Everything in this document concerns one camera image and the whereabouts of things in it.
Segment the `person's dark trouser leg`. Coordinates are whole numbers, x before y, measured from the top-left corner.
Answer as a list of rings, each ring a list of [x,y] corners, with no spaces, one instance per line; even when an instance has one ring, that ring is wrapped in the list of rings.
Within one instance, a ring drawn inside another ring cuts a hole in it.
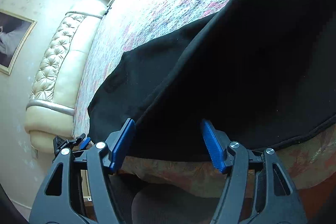
[[[218,198],[194,196],[169,184],[150,184],[131,204],[133,223],[210,223]]]

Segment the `cream tufted leather headboard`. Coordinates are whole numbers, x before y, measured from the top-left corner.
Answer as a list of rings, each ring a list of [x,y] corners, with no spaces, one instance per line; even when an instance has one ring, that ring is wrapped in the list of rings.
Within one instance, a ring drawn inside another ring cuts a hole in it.
[[[53,153],[53,139],[74,138],[75,105],[84,67],[106,5],[76,2],[60,22],[43,55],[26,105],[25,131],[31,146]]]

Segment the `floral bedspread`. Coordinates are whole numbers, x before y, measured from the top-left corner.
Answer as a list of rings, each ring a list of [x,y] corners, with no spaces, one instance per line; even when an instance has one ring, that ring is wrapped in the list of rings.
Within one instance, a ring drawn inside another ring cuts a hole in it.
[[[88,133],[89,106],[123,52],[218,12],[229,0],[115,0],[101,21],[80,84],[73,135]],[[305,143],[278,153],[298,189],[335,174],[335,125]],[[201,197],[219,197],[225,177],[210,162],[171,162],[126,157],[122,170],[154,183],[178,186]]]

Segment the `framed black white picture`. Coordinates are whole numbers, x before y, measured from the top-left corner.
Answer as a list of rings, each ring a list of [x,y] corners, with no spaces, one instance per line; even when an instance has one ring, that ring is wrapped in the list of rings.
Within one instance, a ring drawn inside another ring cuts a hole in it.
[[[21,47],[37,24],[26,18],[1,9],[1,72],[10,75]]]

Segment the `black pants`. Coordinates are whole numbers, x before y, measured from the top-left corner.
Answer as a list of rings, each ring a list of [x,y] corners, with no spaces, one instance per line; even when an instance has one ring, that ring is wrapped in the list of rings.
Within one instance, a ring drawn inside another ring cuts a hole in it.
[[[230,0],[124,53],[88,114],[93,142],[134,120],[144,159],[208,161],[204,119],[248,149],[310,139],[335,123],[335,0]]]

